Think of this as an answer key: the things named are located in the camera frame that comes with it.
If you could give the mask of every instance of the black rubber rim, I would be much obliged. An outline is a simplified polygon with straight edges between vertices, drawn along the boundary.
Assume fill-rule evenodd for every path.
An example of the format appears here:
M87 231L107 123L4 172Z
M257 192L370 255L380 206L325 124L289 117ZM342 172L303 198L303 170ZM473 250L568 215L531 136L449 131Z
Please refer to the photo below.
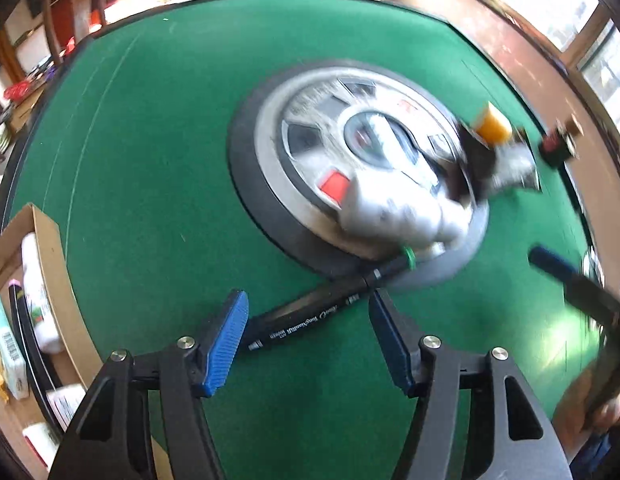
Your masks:
M364 272L374 263L326 242L302 225L283 206L261 171L255 151L254 127L263 103L278 86L301 73L336 66L369 70L392 78L423 95L447 121L459 127L455 116L421 86L391 70L350 59L326 59L284 70L255 88L239 106L228 128L227 158L232 183L243 207L263 234L285 254L330 279ZM416 286L412 283L424 286L448 279L469 262L482 242L488 222L487 202L478 205L477 209L470 222L468 236L471 238L467 239L467 243L417 264L418 274L422 276L417 278L414 273L412 279L406 279L401 288Z

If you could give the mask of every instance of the white object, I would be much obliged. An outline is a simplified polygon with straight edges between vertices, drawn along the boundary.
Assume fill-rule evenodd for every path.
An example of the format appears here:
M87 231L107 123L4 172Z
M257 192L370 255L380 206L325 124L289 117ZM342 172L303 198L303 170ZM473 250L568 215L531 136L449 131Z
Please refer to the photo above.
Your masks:
M41 274L37 238L34 233L25 235L21 242L21 261L23 263L23 293L26 297L37 345L40 351L46 354L58 354L63 351L64 345L50 309L46 286Z
M0 153L5 153L5 150L10 146L10 133L5 126L5 123L0 124Z
M3 365L2 375L12 396L25 399L30 394L26 376L26 361L17 346L10 323L5 315L4 304L0 297L0 356Z
M341 202L339 223L356 236L425 249L464 237L470 212L397 171L359 171Z
M55 461L56 450L59 449L59 443L50 431L50 427L45 422L38 422L25 428L21 434L34 449L46 469L50 471Z
M70 384L70 386L46 392L46 397L55 413L56 420L59 421L65 431L68 429L79 404L84 400L85 390L80 384Z

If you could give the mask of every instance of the wooden floor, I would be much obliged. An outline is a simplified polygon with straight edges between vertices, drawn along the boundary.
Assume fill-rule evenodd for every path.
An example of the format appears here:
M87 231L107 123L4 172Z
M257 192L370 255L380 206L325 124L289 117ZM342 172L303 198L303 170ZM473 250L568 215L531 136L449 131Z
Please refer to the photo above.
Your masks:
M510 23L478 0L399 0L446 18L480 45L548 126L576 115L584 130L570 163L594 231L606 286L620 290L620 178L599 131L563 76Z

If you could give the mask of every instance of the green table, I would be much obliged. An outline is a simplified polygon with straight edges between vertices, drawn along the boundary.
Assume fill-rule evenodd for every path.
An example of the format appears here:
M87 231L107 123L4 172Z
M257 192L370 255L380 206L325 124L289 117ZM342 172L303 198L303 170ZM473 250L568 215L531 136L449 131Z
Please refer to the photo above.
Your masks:
M4 183L11 206L0 206L0 223L34 202L59 224L104 359L193 334L232 287L248 292L258 314L322 281L251 222L226 164L233 112L276 72L356 59L408 77L465 121L490 100L534 144L541 138L488 58L412 10L368 0L203 0L119 25L82 45L58 77ZM587 249L563 180L538 161L542 194L490 200L488 231L468 266L394 300L458 349L507 348L552 413L597 337L560 286L527 263L535 243L575 265ZM237 358L206 414L228 478L380 479L391 475L414 404L393 386L359 302L272 351Z

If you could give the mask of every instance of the barcode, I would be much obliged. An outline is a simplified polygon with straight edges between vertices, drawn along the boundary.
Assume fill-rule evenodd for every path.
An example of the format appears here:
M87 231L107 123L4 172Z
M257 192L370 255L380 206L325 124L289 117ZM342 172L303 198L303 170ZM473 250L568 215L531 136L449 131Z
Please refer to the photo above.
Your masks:
M10 332L4 332L4 343L6 348L8 349L8 354L10 354L10 359L13 361L18 361L21 357L21 353L17 348L17 343L14 340L14 337Z

